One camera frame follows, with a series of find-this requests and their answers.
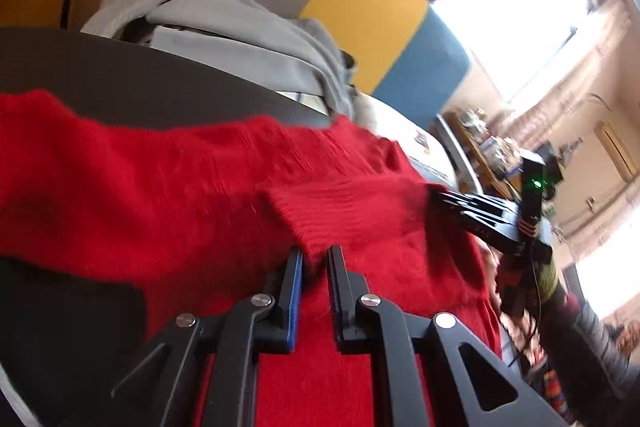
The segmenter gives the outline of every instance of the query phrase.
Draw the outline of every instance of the black table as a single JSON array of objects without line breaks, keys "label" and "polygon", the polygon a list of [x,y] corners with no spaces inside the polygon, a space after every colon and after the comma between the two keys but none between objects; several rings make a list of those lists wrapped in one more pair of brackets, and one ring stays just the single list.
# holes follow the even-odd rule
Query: black table
[{"label": "black table", "polygon": [[266,114],[326,127],[329,117],[242,78],[160,50],[44,28],[0,28],[0,92],[46,89],[81,116],[152,129]]}]

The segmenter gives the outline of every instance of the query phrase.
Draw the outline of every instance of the window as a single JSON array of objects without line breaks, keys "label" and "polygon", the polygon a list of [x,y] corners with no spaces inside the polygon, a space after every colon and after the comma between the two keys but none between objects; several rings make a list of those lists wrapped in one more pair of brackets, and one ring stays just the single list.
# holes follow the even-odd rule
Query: window
[{"label": "window", "polygon": [[438,0],[433,9],[510,100],[575,33],[589,0]]},{"label": "window", "polygon": [[604,245],[575,266],[582,293],[600,318],[640,293],[639,231],[640,211],[636,210]]}]

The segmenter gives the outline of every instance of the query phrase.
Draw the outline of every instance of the gray cloth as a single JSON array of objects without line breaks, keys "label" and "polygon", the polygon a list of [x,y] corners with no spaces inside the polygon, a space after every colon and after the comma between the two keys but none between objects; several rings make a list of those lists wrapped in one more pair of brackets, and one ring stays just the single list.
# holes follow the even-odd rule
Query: gray cloth
[{"label": "gray cloth", "polygon": [[322,96],[332,111],[353,120],[353,59],[316,20],[286,20],[253,0],[171,0],[146,18],[188,28],[159,26],[154,48],[269,89]]}]

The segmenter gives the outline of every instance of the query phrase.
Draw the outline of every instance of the silver screw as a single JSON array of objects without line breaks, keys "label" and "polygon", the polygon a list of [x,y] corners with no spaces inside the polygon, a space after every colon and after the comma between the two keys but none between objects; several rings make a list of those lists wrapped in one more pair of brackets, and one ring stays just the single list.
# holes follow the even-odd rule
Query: silver screw
[{"label": "silver screw", "polygon": [[450,313],[438,313],[435,317],[436,324],[445,330],[456,325],[456,318]]},{"label": "silver screw", "polygon": [[266,293],[257,293],[251,297],[251,304],[258,306],[259,308],[264,308],[271,304],[271,296]]},{"label": "silver screw", "polygon": [[175,317],[175,323],[179,328],[191,328],[196,323],[196,316],[193,313],[181,313]]},{"label": "silver screw", "polygon": [[365,293],[360,297],[360,302],[368,308],[375,308],[380,305],[381,299],[375,293]]}]

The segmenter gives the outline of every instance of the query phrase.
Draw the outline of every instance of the red sweater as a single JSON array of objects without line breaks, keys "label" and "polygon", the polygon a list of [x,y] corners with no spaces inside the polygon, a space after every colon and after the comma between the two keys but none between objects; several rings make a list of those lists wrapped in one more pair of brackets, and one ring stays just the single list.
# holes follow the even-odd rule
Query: red sweater
[{"label": "red sweater", "polygon": [[78,118],[43,91],[0,96],[0,251],[139,287],[149,335],[228,310],[303,248],[298,343],[261,358],[260,427],[372,425],[367,357],[333,340],[330,245],[405,312],[452,312],[499,352],[475,242],[429,200],[397,143],[345,118],[156,132]]}]

